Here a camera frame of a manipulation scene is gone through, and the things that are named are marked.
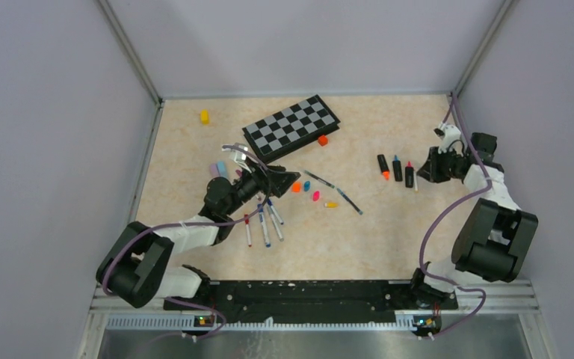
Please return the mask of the orange highlighter cap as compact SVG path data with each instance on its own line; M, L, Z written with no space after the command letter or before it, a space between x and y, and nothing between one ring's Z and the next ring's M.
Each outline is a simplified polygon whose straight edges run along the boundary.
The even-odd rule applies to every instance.
M291 189L293 192L298 193L301 190L301 184L299 182L295 182Z

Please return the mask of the white marker grey cap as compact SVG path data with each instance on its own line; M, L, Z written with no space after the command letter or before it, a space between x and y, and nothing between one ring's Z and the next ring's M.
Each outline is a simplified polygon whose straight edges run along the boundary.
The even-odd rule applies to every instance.
M282 221L282 219L278 216L277 212L275 211L275 207L272 204L270 199L267 199L267 205L268 205L268 213L270 215L272 224L274 226L274 230L277 233L278 239L280 242L283 242L285 240L285 237L283 235L283 232L281 230L281 226L284 224L284 222Z

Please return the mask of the black highlighter pink tip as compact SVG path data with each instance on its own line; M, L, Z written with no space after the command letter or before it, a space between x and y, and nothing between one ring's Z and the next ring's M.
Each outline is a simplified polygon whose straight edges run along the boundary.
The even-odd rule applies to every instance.
M408 161L404 167L404 184L406 188L415 186L415 170L411 161Z

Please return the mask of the green gel pen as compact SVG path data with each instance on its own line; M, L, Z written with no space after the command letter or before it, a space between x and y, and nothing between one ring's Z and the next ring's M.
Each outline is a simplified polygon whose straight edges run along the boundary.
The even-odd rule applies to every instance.
M324 185L326 185L326 186L328 186L328 187L330 187L330 188L336 188L336 187L334 186L334 184L332 184L331 182L326 181L325 179L321 178L321 177L318 176L318 175L315 175L314 173L312 173L312 172L310 172L310 171L303 170L303 172L304 172L306 175L308 175L309 177L313 178L314 180L317 180L317 181L319 181L320 183L322 183L322 184L324 184Z

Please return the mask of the black highlighter with blue cap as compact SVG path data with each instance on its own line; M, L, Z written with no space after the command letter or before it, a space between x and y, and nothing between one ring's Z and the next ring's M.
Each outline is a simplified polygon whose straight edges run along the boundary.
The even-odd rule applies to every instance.
M394 158L392 160L392 169L393 169L393 176L396 182L402 182L404 180L403 178L403 172L402 172L402 167L401 167L401 161L398 158L397 155L394 155Z

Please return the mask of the blue capped whiteboard marker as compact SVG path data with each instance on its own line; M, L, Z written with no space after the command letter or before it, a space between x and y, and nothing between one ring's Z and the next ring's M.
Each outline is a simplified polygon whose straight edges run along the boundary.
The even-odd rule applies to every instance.
M246 230L247 246L249 248L252 248L253 241L252 241L252 233L251 233L251 227L250 227L250 216L247 213L244 214L244 225L245 225L245 230Z

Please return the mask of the black orange-tip highlighter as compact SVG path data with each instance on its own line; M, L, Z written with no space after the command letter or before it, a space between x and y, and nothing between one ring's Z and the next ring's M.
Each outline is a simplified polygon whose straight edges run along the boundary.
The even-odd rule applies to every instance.
M383 154L377 155L377 161L380 168L380 172L386 180L390 179L390 169L386 160L386 157Z

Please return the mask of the white marker blue cap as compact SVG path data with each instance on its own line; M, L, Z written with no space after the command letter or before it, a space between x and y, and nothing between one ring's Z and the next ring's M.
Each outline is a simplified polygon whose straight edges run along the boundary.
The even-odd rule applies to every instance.
M260 221L261 228L262 228L263 241L265 243L265 247L270 248L271 247L271 240L270 240L270 236L268 233L267 223L265 220L264 206L261 203L258 203L257 209L258 209L259 221Z

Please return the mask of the blue gel pen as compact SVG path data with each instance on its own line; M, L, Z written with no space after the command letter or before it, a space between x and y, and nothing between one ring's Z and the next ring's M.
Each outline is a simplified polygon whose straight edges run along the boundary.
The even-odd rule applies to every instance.
M363 211L346 195L346 193L341 190L340 188L336 187L336 191L340 194L340 196L348 202L350 206L359 214L363 215Z

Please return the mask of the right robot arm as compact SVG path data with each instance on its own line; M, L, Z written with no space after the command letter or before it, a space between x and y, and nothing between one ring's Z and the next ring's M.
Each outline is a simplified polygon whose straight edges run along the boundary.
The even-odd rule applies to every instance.
M435 133L440 145L431 147L419 177L431 183L459 179L476 203L455 239L448 261L425 263L415 270L408 288L418 308L443 303L454 292L453 282L510 283L518 276L539 221L522 210L504 183L504 168L494 160L497 139L474 132L461 151L459 129L444 125Z

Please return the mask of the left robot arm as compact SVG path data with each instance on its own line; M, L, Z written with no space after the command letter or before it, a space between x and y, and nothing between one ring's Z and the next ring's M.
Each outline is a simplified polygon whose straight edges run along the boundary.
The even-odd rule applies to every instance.
M177 297L192 309L209 302L209 279L192 266L169 266L173 255L223 242L236 221L232 214L262 193L282 197L300 179L300 173L282 166L264 170L254 166L229 181L215 177L206 186L204 205L188 220L149 227L139 221L126 225L96 271L106 295L141 308L158 297Z

